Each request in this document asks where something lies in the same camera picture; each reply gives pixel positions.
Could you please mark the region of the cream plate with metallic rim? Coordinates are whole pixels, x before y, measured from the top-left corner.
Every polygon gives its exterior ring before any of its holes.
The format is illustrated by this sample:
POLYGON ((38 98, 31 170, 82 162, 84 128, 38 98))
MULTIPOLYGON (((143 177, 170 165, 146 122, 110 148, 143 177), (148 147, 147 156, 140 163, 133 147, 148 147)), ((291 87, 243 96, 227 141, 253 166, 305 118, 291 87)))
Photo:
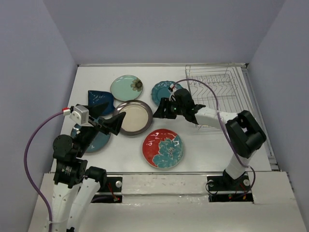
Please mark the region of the cream plate with metallic rim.
POLYGON ((113 116, 125 112, 120 132, 133 136, 145 132, 152 124, 153 112, 150 106, 139 100, 125 101, 119 104, 113 112, 113 116))

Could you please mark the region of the red plate with teal flower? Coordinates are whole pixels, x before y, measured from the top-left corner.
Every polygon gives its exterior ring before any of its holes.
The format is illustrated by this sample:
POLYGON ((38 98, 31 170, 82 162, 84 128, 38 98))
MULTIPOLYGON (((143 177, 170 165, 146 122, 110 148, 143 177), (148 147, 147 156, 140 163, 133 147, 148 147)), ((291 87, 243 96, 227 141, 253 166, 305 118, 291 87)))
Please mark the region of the red plate with teal flower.
POLYGON ((157 129, 144 139, 142 154, 152 167, 168 170, 182 161, 184 143, 179 134, 168 129, 157 129))

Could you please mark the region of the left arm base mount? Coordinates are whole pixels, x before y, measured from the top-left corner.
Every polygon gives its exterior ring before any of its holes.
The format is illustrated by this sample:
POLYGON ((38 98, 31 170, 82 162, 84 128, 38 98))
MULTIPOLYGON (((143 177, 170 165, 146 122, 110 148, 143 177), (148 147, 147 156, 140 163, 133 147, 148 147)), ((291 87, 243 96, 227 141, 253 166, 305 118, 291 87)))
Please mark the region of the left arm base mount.
POLYGON ((91 203, 122 203, 123 177, 120 175, 107 176, 107 183, 100 187, 91 203))

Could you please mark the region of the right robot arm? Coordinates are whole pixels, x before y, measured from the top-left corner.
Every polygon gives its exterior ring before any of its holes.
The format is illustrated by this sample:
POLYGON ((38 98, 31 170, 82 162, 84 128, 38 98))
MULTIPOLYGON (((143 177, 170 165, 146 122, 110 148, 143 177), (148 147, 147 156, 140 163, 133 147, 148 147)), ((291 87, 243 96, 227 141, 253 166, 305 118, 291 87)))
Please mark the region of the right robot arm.
POLYGON ((234 153, 223 171, 222 184, 226 189, 239 185, 253 154, 267 139, 251 112, 228 113, 196 104, 184 88, 173 91, 169 98, 162 98, 153 116, 165 119, 183 116, 193 124, 221 129, 234 153))

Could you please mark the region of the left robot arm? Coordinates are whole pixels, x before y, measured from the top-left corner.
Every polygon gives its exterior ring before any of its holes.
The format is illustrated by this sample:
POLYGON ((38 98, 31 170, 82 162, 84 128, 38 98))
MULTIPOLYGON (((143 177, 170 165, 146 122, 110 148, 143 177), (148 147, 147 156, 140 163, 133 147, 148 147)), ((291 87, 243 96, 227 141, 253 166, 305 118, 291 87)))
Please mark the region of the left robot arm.
POLYGON ((74 137, 62 134, 54 139, 56 170, 45 232, 77 232, 94 195, 106 188, 106 170, 87 167, 82 156, 100 132, 106 135, 120 132, 125 113, 99 119, 107 106, 106 103, 95 106, 78 104, 62 110, 63 116, 69 116, 81 128, 74 137))

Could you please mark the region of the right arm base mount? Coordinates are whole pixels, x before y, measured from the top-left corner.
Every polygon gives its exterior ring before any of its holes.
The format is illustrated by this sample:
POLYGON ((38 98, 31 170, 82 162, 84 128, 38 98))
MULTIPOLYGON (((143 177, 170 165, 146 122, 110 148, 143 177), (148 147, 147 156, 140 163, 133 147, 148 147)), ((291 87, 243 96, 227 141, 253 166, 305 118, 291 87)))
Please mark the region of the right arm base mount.
POLYGON ((235 183, 227 184, 220 175, 207 177, 205 189, 210 203, 252 202, 251 183, 247 175, 235 183))

